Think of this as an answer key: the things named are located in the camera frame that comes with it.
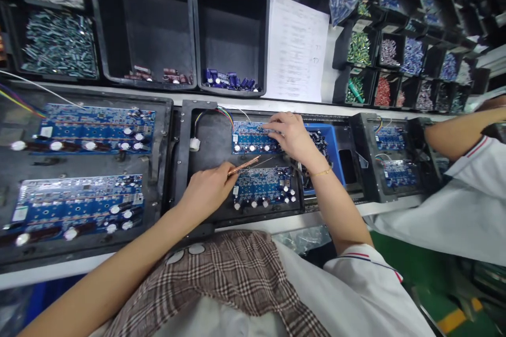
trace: white connector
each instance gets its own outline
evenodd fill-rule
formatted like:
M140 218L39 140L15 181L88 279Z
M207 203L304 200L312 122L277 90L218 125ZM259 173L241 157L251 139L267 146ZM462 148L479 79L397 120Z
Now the white connector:
M198 138L190 138L190 151L198 151L200 149L200 140Z

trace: blue tray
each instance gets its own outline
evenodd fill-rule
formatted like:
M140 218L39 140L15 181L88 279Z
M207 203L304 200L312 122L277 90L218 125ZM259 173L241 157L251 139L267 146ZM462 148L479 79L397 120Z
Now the blue tray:
M327 141L327 152L330 161L333 163L334 167L332 171L336 174L336 177L339 181L346 185L344 181L344 173L343 167L341 166L341 160L339 159L339 146L337 146L337 138L336 138L336 130L332 125L329 124L306 124L306 130L308 132L315 132L320 130L322 135L325 137L325 141ZM314 195L315 190L304 190L304 195Z

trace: paper sheet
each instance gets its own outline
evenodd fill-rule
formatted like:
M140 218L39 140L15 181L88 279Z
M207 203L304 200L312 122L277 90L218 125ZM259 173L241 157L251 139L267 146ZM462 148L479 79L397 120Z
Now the paper sheet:
M292 0L272 0L267 93L264 97L322 101L329 16Z

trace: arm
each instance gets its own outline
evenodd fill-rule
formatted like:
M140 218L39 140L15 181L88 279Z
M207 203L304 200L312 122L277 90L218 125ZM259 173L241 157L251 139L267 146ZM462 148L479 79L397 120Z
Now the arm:
M233 167L225 162L192 176L176 207L80 280L18 337L87 337L113 317L167 251L223 203L238 177L227 179Z
M437 123L425 130L427 142L455 162L482 138L490 124L506 120L506 107L476 112Z
M311 175L329 169L325 157L309 137L300 115L281 112L270 121L264 128L279 133L269 133L269 136L276 139L290 157L306 166ZM341 254L351 245L373 246L366 224L334 172L330 170L327 174L313 176L311 181L337 253Z

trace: worker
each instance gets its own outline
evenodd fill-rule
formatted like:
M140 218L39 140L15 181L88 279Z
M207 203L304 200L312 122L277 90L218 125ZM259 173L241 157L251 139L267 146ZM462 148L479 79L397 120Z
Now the worker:
M264 127L312 175L338 258L322 270L269 234L245 230L167 254L229 196L238 175L228 176L225 162L194 174L174 208L20 337L85 337L101 325L94 336L433 335L300 115L281 112Z
M450 182L417 208L366 217L374 230L426 249L506 266L506 145L482 134L506 120L506 95L430 126L427 142L455 162Z

